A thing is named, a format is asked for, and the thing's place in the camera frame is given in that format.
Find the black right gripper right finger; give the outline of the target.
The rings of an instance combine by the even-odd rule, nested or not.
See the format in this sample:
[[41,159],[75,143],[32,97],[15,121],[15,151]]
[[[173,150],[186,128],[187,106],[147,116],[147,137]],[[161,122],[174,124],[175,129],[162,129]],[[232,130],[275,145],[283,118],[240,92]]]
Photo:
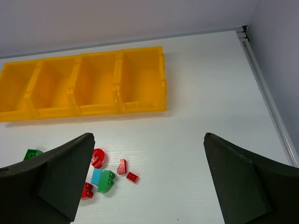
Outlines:
[[213,134],[204,148],[227,224],[297,224],[299,170]]

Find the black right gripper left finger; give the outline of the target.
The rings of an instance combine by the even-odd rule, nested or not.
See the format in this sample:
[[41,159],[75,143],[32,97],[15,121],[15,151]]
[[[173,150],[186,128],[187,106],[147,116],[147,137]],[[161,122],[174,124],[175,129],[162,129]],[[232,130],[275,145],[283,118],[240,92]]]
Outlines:
[[94,145],[94,135],[85,133],[36,157],[1,168],[0,222],[73,222]]

